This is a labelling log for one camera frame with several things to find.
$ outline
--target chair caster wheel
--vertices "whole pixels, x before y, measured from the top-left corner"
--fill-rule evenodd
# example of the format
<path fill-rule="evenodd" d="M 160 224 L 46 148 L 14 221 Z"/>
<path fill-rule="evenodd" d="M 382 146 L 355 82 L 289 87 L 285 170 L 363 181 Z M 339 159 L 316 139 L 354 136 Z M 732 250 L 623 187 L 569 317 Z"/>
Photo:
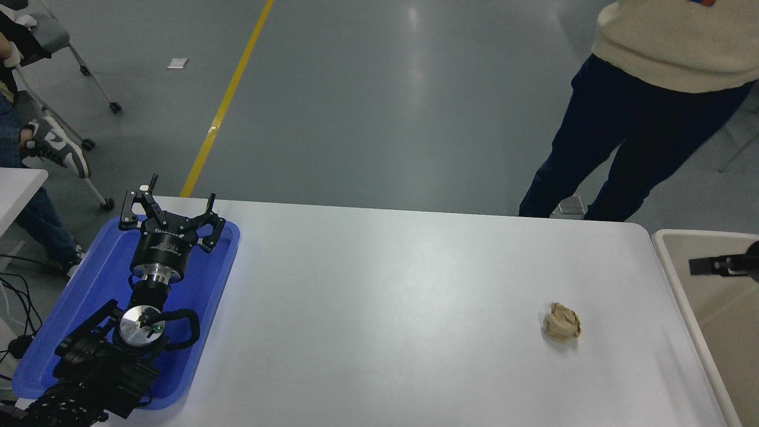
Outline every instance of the chair caster wheel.
<path fill-rule="evenodd" d="M 100 205 L 100 209 L 103 209 L 103 210 L 106 210 L 106 211 L 107 210 L 113 210 L 114 206 L 116 206 L 116 203 L 113 201 L 112 198 L 108 198 L 108 200 L 106 200 L 105 204 L 101 204 Z"/>

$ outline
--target navy pants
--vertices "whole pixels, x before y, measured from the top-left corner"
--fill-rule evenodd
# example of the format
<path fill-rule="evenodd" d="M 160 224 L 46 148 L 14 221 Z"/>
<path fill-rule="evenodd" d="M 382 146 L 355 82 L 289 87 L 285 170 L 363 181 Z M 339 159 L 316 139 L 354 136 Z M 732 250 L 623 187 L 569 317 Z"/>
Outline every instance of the navy pants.
<path fill-rule="evenodd" d="M 619 147 L 586 220 L 624 221 L 738 109 L 752 83 L 707 93 L 648 84 L 592 55 L 572 79 L 574 93 L 553 150 L 519 206 L 547 218 Z"/>

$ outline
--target black and white sneaker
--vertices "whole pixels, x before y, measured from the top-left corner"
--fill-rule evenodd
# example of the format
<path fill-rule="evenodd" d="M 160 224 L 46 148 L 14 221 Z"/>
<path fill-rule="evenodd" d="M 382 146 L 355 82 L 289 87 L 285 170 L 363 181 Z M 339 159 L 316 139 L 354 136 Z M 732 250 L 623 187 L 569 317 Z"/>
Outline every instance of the black and white sneaker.
<path fill-rule="evenodd" d="M 74 253 L 74 257 L 67 261 L 58 262 L 58 265 L 61 266 L 61 270 L 63 270 L 69 279 L 71 279 L 74 273 L 79 270 L 79 264 L 81 264 L 82 260 L 84 259 L 84 255 L 86 254 L 87 253 L 82 249 L 82 247 L 77 245 L 77 251 Z"/>
<path fill-rule="evenodd" d="M 84 158 L 82 149 L 66 135 L 66 132 L 53 117 L 46 115 L 43 120 L 45 123 L 32 120 L 24 126 L 34 134 L 33 139 L 27 142 L 29 155 L 45 157 L 69 169 L 80 178 L 89 178 L 90 165 Z M 49 130 L 43 137 L 40 134 L 44 133 L 45 128 Z"/>

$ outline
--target person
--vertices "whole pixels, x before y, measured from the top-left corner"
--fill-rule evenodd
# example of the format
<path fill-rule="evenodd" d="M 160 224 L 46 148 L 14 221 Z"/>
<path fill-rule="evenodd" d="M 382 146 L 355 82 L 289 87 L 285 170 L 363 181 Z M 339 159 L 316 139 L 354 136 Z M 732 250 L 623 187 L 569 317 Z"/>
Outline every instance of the person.
<path fill-rule="evenodd" d="M 49 57 L 26 28 L 0 13 L 0 59 L 13 55 L 13 45 L 6 35 L 12 38 L 23 55 Z M 18 92 L 13 75 L 8 69 L 0 68 L 0 167 L 23 168 L 26 167 L 22 163 L 25 157 L 39 156 L 53 160 L 81 177 L 89 176 L 89 167 L 81 150 L 68 140 L 52 117 L 20 125 L 14 108 Z M 47 258 L 58 263 L 69 277 L 76 271 L 84 251 L 63 228 L 44 188 L 35 193 L 15 222 L 43 246 Z"/>
<path fill-rule="evenodd" d="M 619 147 L 586 220 L 624 221 L 718 131 L 759 78 L 757 0 L 619 0 L 519 215 L 548 217 Z"/>

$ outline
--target crumpled paper ball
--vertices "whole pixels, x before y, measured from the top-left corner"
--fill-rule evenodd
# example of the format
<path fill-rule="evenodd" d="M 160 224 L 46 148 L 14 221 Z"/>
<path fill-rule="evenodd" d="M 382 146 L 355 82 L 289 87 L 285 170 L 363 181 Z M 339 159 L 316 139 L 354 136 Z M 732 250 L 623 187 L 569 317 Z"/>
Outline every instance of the crumpled paper ball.
<path fill-rule="evenodd" d="M 577 313 L 558 302 L 551 304 L 551 312 L 546 315 L 543 324 L 546 335 L 562 343 L 580 336 L 580 318 Z"/>

